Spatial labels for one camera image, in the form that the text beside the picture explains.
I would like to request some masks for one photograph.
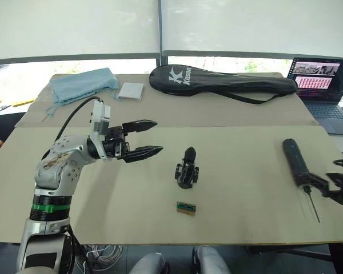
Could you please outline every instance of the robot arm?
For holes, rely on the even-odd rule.
[[[129,151],[125,137],[145,131],[157,123],[140,120],[108,128],[110,107],[94,102],[91,133],[64,136],[54,142],[35,169],[33,205],[26,220],[18,252],[17,269],[44,266],[56,273],[67,273],[73,257],[74,239],[69,235],[71,198],[83,166],[96,159],[123,159],[126,163],[143,160],[163,148],[146,146]]]

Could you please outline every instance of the laptop screen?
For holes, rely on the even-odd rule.
[[[343,96],[343,60],[295,58],[287,78],[296,81],[302,100],[338,103]]]

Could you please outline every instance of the black tool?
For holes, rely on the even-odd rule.
[[[284,140],[282,145],[284,148],[287,161],[289,162],[289,165],[291,168],[293,179],[295,180],[296,185],[298,187],[302,187],[304,192],[308,194],[311,204],[314,208],[316,218],[318,219],[318,222],[320,223],[318,212],[316,211],[313,199],[311,197],[311,188],[308,184],[305,183],[304,180],[301,180],[302,176],[306,176],[310,172],[305,164],[304,159],[302,158],[300,149],[298,148],[298,145],[294,139],[286,139]]]
[[[178,185],[185,190],[192,188],[198,180],[200,169],[195,166],[196,151],[194,147],[189,147],[184,153],[181,164],[177,164],[175,179]]]
[[[2,110],[5,110],[5,109],[7,109],[8,107],[10,107],[11,105],[8,105],[8,106],[1,106],[0,107],[0,111],[2,111]]]

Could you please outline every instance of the laptop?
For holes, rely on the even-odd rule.
[[[297,83],[297,95],[329,134],[343,135],[343,60],[294,58],[288,78]]]

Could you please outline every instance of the table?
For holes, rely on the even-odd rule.
[[[16,128],[1,148],[0,241],[20,241],[35,166],[57,132],[55,127]],[[158,155],[131,164],[99,160],[83,169],[71,204],[74,231],[84,244],[343,241],[343,205],[313,190],[317,222],[290,175],[281,147],[286,138],[297,141],[312,172],[323,178],[343,172],[332,163],[341,153],[319,126],[157,127],[130,134],[127,141],[131,148],[164,146]],[[197,150],[200,176],[192,189],[183,190],[174,171],[189,146]],[[195,217],[177,212],[177,201],[196,204]]]

